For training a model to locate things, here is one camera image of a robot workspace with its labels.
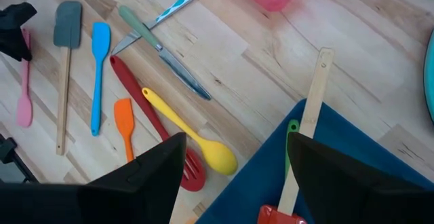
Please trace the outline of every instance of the spatula head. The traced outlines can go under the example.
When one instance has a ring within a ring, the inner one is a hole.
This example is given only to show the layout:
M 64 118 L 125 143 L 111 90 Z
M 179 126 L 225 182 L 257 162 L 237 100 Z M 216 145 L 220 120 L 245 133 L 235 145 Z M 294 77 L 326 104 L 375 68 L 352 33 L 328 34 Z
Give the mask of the spatula head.
M 116 127 L 123 136 L 131 136 L 134 129 L 134 115 L 131 99 L 124 98 L 115 102 Z
M 56 25 L 54 27 L 54 45 L 69 47 L 80 46 L 81 34 L 81 3 L 64 1 L 56 10 Z
M 104 22 L 95 22 L 92 31 L 92 52 L 96 62 L 102 62 L 110 49 L 110 26 Z

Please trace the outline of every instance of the knife blade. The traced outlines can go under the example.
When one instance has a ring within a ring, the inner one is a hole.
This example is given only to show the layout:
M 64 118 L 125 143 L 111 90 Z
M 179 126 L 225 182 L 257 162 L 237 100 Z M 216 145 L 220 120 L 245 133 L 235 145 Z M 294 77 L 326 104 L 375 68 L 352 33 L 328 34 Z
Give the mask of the knife blade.
M 182 7 L 186 6 L 193 0 L 177 0 L 172 6 L 166 9 L 162 14 L 160 14 L 156 19 L 143 23 L 149 30 L 152 30 L 159 23 L 163 22 L 166 18 L 175 14 Z M 133 30 L 128 33 L 116 46 L 113 48 L 111 55 L 116 55 L 120 51 L 124 50 L 129 45 L 133 44 L 135 41 L 139 40 L 142 36 L 137 31 Z
M 175 58 L 150 30 L 137 18 L 134 12 L 126 7 L 119 7 L 119 15 L 144 37 L 157 51 L 159 57 L 171 68 L 172 72 L 180 79 L 190 90 L 206 100 L 211 100 L 211 95 L 201 86 L 201 84 L 190 74 L 190 72 Z

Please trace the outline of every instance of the wooden table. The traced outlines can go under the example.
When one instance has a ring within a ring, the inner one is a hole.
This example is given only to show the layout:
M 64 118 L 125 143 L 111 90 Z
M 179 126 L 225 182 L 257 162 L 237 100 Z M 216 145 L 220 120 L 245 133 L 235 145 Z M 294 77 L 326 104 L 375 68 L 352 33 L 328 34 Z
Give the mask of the wooden table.
M 0 0 L 0 7 L 22 1 L 38 10 L 25 24 L 33 34 L 34 119 L 30 128 L 16 126 L 20 65 L 2 54 L 0 133 L 15 138 L 17 152 L 41 182 L 86 183 L 125 163 L 113 104 L 129 96 L 106 60 L 101 134 L 93 137 L 92 23 L 110 24 L 113 47 L 130 31 L 117 14 L 119 5 L 150 20 L 175 0 L 77 0 L 83 4 L 83 32 L 71 60 L 65 156 L 55 153 L 60 50 L 52 43 L 54 13 L 64 0 Z M 325 102 L 434 180 L 434 126 L 422 88 L 433 13 L 434 0 L 292 0 L 277 13 L 250 0 L 197 0 L 153 32 L 212 94 L 210 102 L 179 82 L 145 41 L 119 56 L 201 135 L 229 145 L 241 167 L 307 95 L 318 50 L 334 48 Z M 132 141 L 139 154 L 160 138 L 135 103 L 134 113 Z M 171 134 L 178 131 L 162 120 Z M 190 145 L 197 150 L 194 142 Z M 232 178 L 207 170 L 202 191 L 180 190 L 173 223 L 197 218 Z

